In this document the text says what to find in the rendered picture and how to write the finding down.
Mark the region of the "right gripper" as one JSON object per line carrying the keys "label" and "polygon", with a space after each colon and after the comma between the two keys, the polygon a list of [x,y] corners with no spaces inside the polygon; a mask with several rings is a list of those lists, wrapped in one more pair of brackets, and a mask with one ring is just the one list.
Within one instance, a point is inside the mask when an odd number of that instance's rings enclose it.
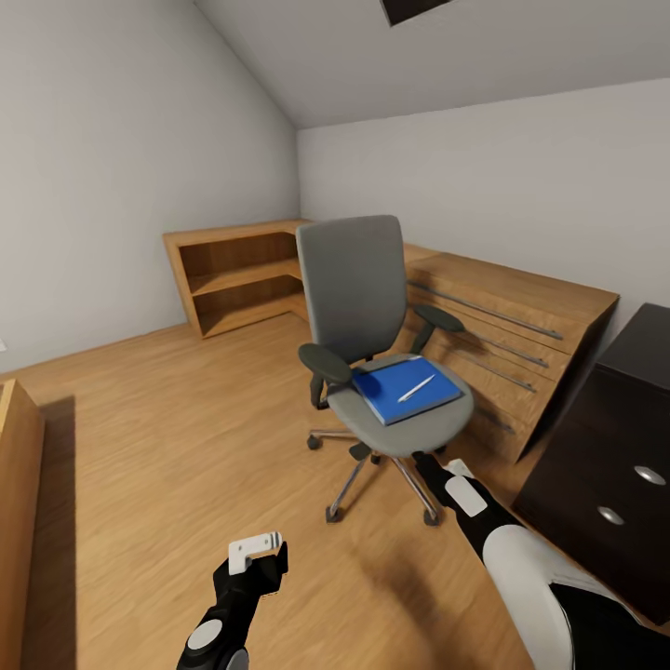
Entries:
{"label": "right gripper", "polygon": [[413,452],[411,454],[416,460],[416,470],[420,473],[420,476],[425,480],[426,486],[429,490],[440,500],[440,497],[436,492],[436,483],[437,480],[448,473],[447,470],[444,470],[440,466],[440,463],[435,459],[433,454],[424,454],[423,451]]}

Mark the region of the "swivel chair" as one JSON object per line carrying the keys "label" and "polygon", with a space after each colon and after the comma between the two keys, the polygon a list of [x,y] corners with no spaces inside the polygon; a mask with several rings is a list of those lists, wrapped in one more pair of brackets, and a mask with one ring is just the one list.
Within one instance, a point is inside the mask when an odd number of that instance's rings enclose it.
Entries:
{"label": "swivel chair", "polygon": [[443,404],[384,425],[352,383],[356,374],[394,365],[420,355],[436,328],[462,332],[464,324],[433,305],[417,304],[426,320],[408,354],[388,355],[407,314],[407,279],[403,235],[393,215],[373,215],[304,223],[296,227],[296,244],[313,342],[298,355],[313,372],[311,404],[332,409],[347,430],[311,430],[307,445],[318,448],[315,436],[361,439],[349,449],[358,464],[332,506],[326,521],[338,521],[338,506],[363,465],[378,464],[387,455],[425,506],[423,520],[437,527],[437,512],[400,459],[413,452],[441,453],[473,417],[475,399],[454,370],[425,357],[460,394]]}

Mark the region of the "folder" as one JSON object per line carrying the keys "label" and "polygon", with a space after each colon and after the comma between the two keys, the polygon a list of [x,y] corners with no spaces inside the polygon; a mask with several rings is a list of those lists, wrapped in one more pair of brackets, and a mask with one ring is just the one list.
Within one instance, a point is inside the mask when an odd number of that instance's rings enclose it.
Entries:
{"label": "folder", "polygon": [[[421,383],[428,376],[432,376],[432,380],[423,382],[408,400],[400,400],[413,389],[413,385]],[[356,374],[352,383],[367,406],[386,426],[443,404],[460,394],[460,389],[421,355]]]}

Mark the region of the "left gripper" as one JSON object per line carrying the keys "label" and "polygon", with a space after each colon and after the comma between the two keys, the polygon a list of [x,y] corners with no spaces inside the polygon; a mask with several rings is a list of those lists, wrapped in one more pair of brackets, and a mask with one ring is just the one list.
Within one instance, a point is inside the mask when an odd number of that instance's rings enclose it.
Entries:
{"label": "left gripper", "polygon": [[253,612],[262,595],[279,591],[282,574],[288,573],[288,544],[283,542],[278,555],[255,558],[246,572],[230,575],[229,558],[215,571],[213,580],[219,601],[230,591],[244,593],[251,600]]}

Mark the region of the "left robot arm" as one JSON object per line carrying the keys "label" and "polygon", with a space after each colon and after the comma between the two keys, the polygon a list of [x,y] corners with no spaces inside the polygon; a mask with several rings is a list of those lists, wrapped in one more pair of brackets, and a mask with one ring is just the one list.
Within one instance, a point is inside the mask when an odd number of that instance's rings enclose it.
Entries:
{"label": "left robot arm", "polygon": [[[278,555],[249,558],[276,547]],[[213,575],[217,606],[188,637],[176,670],[248,670],[244,645],[252,615],[262,595],[279,591],[288,573],[288,544],[270,532],[229,543],[228,557]]]}

